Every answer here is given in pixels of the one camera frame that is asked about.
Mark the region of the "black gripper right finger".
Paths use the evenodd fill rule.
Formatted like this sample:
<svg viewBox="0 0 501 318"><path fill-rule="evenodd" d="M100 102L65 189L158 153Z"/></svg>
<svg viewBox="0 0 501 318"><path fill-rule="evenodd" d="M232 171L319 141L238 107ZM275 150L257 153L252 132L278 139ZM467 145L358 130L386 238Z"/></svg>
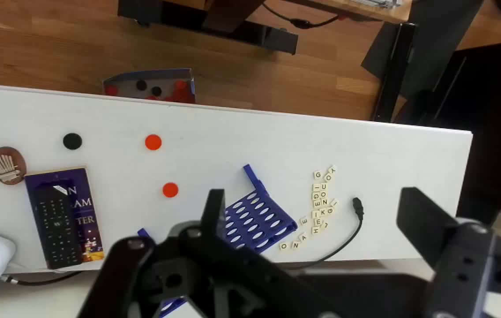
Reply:
<svg viewBox="0 0 501 318"><path fill-rule="evenodd" d="M418 187L402 187L396 228L425 263L435 266L456 221Z"/></svg>

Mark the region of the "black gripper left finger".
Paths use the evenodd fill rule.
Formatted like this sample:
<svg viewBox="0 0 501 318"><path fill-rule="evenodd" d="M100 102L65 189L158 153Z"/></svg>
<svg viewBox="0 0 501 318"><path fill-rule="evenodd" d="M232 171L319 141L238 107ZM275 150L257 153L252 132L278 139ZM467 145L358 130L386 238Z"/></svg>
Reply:
<svg viewBox="0 0 501 318"><path fill-rule="evenodd" d="M220 236L224 229L224 210L225 199L222 189L211 189L208 192L202 215L201 215L201 231L204 235Z"/></svg>

